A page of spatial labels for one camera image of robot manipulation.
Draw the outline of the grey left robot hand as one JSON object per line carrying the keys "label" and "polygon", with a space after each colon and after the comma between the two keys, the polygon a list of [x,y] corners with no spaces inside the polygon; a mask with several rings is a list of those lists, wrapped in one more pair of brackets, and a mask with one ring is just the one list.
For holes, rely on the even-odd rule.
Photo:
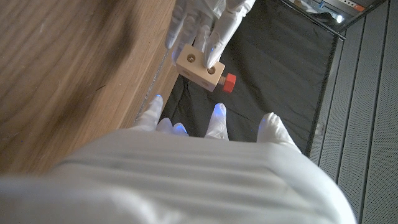
{"label": "grey left robot hand", "polygon": [[211,68],[237,28],[252,9],[255,0],[176,0],[165,39],[172,49],[172,63],[185,45],[203,53],[203,66]]}

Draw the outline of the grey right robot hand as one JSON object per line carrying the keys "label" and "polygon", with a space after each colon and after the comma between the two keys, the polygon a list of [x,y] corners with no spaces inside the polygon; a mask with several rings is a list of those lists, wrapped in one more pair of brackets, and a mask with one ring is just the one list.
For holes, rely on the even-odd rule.
{"label": "grey right robot hand", "polygon": [[218,103],[203,138],[163,99],[41,176],[1,178],[2,223],[355,223],[337,184],[267,113],[256,142],[228,139]]}

